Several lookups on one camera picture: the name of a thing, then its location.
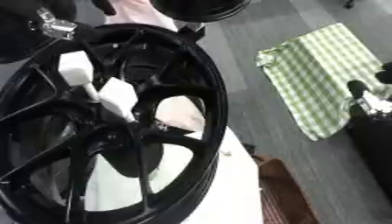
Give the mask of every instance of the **wheel spoke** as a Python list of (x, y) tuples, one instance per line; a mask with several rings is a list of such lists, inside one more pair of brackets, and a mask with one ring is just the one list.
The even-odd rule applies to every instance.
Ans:
[(69, 191), (66, 200), (66, 224), (84, 223), (84, 196), (87, 185), (88, 150), (75, 149), (71, 152), (69, 166)]
[(159, 79), (164, 79), (170, 74), (173, 68), (177, 68), (178, 63), (186, 58), (186, 52), (178, 50), (174, 53), (174, 56), (159, 70), (157, 77)]
[(94, 133), (94, 130), (84, 129), (77, 135), (69, 137), (63, 143), (54, 146), (48, 150), (44, 150), (37, 156), (29, 159), (23, 165), (4, 174), (0, 177), (0, 182), (19, 181), (28, 178), (32, 173), (41, 167), (53, 164), (63, 158), (70, 157), (70, 150), (78, 147), (78, 144), (86, 140), (86, 137)]
[(31, 68), (39, 74), (54, 91), (53, 95), (60, 95), (68, 89), (68, 85), (61, 79), (60, 73), (58, 71), (59, 67), (59, 57), (54, 57), (52, 59), (51, 67), (48, 72), (45, 72), (39, 65), (33, 63)]
[(49, 110), (55, 104), (56, 103), (54, 100), (46, 100), (6, 115), (5, 117), (0, 118), (0, 129), (5, 128), (6, 126), (10, 126), (14, 123), (44, 116), (48, 114)]
[(144, 31), (139, 31), (130, 37), (127, 42), (121, 45), (121, 48), (115, 53), (115, 55), (113, 55), (113, 60), (118, 60), (125, 57), (129, 52), (130, 46), (135, 44), (135, 42), (138, 41), (143, 35)]
[(138, 165), (138, 171), (139, 171), (139, 181), (140, 181), (140, 187), (141, 187), (141, 192), (142, 192), (142, 198), (143, 198), (143, 208), (144, 211), (150, 209), (150, 202), (151, 202), (151, 197), (153, 196), (153, 192), (151, 189), (150, 181), (149, 181), (149, 174), (147, 172), (147, 160), (144, 155), (144, 150), (143, 150), (143, 143), (140, 139), (135, 136), (134, 132), (132, 129), (128, 128), (128, 133), (130, 140), (132, 142), (132, 145), (134, 146), (136, 150), (136, 162)]
[(207, 87), (156, 85), (140, 93), (133, 112), (137, 120), (153, 123), (158, 104), (173, 96), (194, 96), (203, 100), (205, 105), (213, 99), (215, 91)]
[(149, 144), (174, 144), (186, 147), (193, 154), (202, 158), (207, 150), (207, 144), (199, 139), (189, 136), (181, 136), (168, 131), (153, 130), (143, 136), (143, 140)]
[(103, 71), (104, 65), (101, 55), (99, 55), (87, 41), (81, 41), (81, 48), (87, 54), (93, 67), (98, 71)]
[(0, 118), (0, 130), (12, 130), (12, 125), (17, 123), (22, 123), (43, 116), (53, 115), (64, 115), (68, 117), (72, 116), (75, 119), (78, 115), (83, 115), (81, 117), (93, 118), (91, 111), (86, 110), (75, 103), (70, 101), (50, 99), (35, 103), (27, 108), (22, 108)]

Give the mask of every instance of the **brown box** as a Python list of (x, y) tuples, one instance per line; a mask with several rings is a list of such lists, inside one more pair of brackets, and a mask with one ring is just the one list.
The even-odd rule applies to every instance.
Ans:
[(259, 167), (264, 224), (319, 224), (311, 205), (284, 163), (253, 156)]

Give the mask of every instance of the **green checkered cloth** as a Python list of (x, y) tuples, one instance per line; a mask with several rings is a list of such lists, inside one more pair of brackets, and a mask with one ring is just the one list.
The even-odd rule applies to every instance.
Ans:
[(348, 122), (348, 109), (354, 102), (349, 81), (367, 83), (382, 98), (390, 92), (375, 78), (382, 63), (343, 24), (260, 51), (256, 63), (298, 127), (313, 141), (333, 135)]

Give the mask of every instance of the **gray carpet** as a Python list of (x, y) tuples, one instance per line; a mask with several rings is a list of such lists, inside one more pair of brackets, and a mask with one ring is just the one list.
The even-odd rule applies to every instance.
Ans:
[[(300, 132), (277, 91), (255, 66), (257, 50), (336, 22), (344, 23), (383, 62), (392, 60), (392, 2), (357, 0), (254, 0), (242, 13), (209, 24), (201, 41), (224, 76), (230, 127), (257, 152), (281, 158), (292, 170), (321, 223), (392, 223), (384, 199), (345, 132), (312, 142)], [(80, 21), (102, 18), (85, 1)], [(3, 85), (19, 64), (0, 66)], [(7, 223), (0, 218), (0, 223)]]

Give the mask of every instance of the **black wheel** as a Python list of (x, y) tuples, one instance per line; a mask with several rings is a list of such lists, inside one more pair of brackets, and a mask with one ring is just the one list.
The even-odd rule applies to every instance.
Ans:
[[(47, 47), (5, 85), (0, 94), (0, 202), (21, 224), (179, 223), (201, 202), (214, 177), (228, 115), (221, 75), (201, 48), (175, 32), (114, 24), (97, 33), (91, 41)], [(81, 50), (94, 65), (97, 88), (111, 77), (135, 87), (137, 122), (119, 122), (62, 80), (59, 56)], [(160, 103), (176, 96), (202, 102), (201, 139), (166, 124), (163, 129), (155, 119)], [(187, 148), (192, 159), (169, 185), (153, 192), (149, 173), (162, 157), (163, 144)], [(108, 211), (85, 209), (97, 155), (122, 175), (136, 175), (142, 201)]]

